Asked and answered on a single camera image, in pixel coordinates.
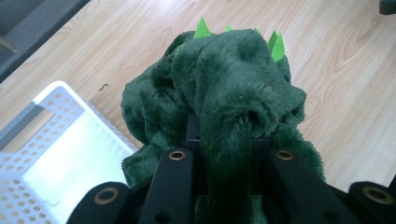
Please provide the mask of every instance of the wooden table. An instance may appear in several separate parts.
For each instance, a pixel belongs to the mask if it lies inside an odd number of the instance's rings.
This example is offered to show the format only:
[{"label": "wooden table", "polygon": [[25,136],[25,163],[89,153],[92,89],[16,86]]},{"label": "wooden table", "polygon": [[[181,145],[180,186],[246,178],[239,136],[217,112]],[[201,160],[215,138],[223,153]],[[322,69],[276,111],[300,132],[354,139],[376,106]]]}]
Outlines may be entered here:
[{"label": "wooden table", "polygon": [[124,86],[203,16],[213,33],[229,24],[269,39],[277,29],[292,84],[308,94],[299,128],[321,153],[328,182],[388,185],[396,174],[396,15],[380,15],[378,3],[91,0],[0,84],[0,129],[63,80],[140,146],[121,117]]}]

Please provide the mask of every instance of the perforated basket wall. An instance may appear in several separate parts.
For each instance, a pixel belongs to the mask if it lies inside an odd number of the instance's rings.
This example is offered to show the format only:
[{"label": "perforated basket wall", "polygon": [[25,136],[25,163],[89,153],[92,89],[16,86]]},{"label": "perforated basket wall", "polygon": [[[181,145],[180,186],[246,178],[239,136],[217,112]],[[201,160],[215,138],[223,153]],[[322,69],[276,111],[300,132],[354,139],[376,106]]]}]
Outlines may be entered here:
[{"label": "perforated basket wall", "polygon": [[65,83],[52,83],[0,132],[0,223],[65,223],[91,188],[124,182],[120,163],[135,151]]}]

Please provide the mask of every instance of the green plush toy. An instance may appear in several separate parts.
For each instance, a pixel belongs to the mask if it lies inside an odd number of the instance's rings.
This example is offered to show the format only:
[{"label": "green plush toy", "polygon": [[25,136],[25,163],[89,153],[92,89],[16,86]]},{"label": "green plush toy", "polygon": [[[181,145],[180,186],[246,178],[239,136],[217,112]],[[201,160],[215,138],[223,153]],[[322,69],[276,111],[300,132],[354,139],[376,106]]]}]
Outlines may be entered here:
[{"label": "green plush toy", "polygon": [[195,205],[195,223],[265,223],[260,196],[250,195],[252,138],[292,148],[323,177],[319,154],[297,130],[304,91],[290,85],[281,35],[269,44],[257,30],[215,35],[200,21],[179,35],[163,57],[126,85],[122,112],[144,145],[122,163],[132,187],[154,175],[163,152],[186,132],[187,116],[201,125],[208,194]]}]

